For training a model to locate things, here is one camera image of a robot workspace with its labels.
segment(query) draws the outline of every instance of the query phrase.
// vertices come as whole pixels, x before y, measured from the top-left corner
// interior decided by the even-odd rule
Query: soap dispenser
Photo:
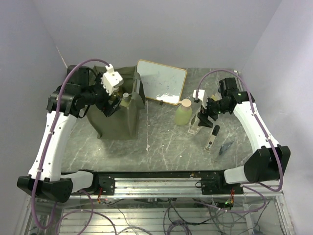
[[[178,126],[186,125],[192,114],[191,101],[189,99],[183,99],[179,102],[181,104],[175,113],[174,122]]]

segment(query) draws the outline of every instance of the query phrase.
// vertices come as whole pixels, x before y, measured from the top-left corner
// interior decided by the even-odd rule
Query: whiteboard frame
[[[140,61],[149,62],[149,63],[157,64],[157,65],[163,65],[163,66],[167,66],[167,67],[174,68],[174,69],[177,69],[177,70],[183,70],[183,71],[185,71],[186,73],[185,73],[184,81],[182,82],[182,87],[181,87],[181,91],[180,91],[180,95],[179,95],[179,101],[180,101],[181,94],[182,94],[182,90],[183,90],[183,88],[184,88],[184,86],[185,86],[185,81],[186,81],[186,77],[187,77],[187,70],[184,70],[184,69],[181,69],[181,68],[177,68],[177,67],[173,67],[173,66],[170,66],[170,65],[160,64],[160,63],[157,63],[157,62],[152,62],[152,61],[149,61],[149,60],[142,60],[142,59],[138,60],[138,62],[137,62],[137,67],[138,67],[138,64],[139,64]],[[147,96],[146,96],[146,98],[147,98],[147,99],[156,100],[156,101],[158,101],[158,102],[163,101],[164,103],[167,103],[167,104],[173,104],[173,105],[178,105],[178,104],[179,104],[179,101],[178,101],[177,103],[170,103],[170,102],[165,102],[164,100],[159,100],[159,99],[152,98],[152,97],[147,97]]]

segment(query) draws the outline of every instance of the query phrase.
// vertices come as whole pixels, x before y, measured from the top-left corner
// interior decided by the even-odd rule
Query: white wall
[[[14,233],[36,158],[48,96],[66,68],[31,0],[0,2],[0,234]]]
[[[34,0],[67,64],[241,69],[281,0]]]
[[[312,0],[282,1],[242,75],[269,130],[291,149],[283,190],[298,234],[312,234]]]

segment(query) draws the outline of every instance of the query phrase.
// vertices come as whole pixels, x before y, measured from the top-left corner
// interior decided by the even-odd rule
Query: whiteboard
[[[140,74],[146,98],[177,105],[185,83],[187,71],[146,60],[139,60]]]

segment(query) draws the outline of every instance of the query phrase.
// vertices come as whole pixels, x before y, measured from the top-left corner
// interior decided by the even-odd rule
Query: marble surface
[[[193,114],[200,107],[194,103],[192,92],[210,69],[187,69],[187,78],[181,100],[192,100]],[[218,72],[206,78],[201,88],[211,96],[218,89],[218,81],[230,77]],[[232,114],[219,115],[214,124],[220,131],[210,151],[204,149],[211,128],[202,128],[193,136],[188,125],[174,124],[178,106],[157,101],[146,101],[146,109],[139,111],[138,139],[112,141],[97,139],[97,132],[87,118],[78,119],[67,142],[62,172],[90,169],[96,171],[166,171],[228,169],[243,165],[252,154],[244,128]],[[235,140],[222,156],[218,155],[223,143]]]

